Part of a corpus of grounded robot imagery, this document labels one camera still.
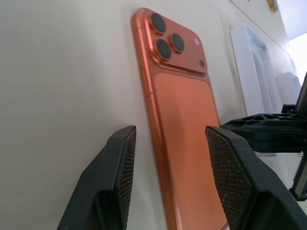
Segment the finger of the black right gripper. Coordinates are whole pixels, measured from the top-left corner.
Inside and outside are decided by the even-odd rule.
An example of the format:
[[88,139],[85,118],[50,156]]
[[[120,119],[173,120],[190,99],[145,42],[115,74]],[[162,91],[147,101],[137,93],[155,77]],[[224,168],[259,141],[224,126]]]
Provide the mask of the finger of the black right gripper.
[[234,132],[206,127],[215,187],[232,230],[305,230],[307,216],[279,176]]

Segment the black lattice left gripper right finger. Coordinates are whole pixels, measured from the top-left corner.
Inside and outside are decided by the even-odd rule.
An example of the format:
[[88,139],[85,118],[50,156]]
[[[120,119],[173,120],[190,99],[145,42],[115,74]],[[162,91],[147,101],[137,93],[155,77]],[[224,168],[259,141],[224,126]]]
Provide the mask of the black lattice left gripper right finger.
[[296,114],[257,114],[221,128],[242,136],[255,152],[299,153],[307,149],[307,118]]

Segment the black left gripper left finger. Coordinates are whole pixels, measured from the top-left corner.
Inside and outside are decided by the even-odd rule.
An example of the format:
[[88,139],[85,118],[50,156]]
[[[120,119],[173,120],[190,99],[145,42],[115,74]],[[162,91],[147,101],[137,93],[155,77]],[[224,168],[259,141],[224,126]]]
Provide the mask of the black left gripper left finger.
[[125,230],[133,184],[136,126],[115,131],[82,172],[59,230]]

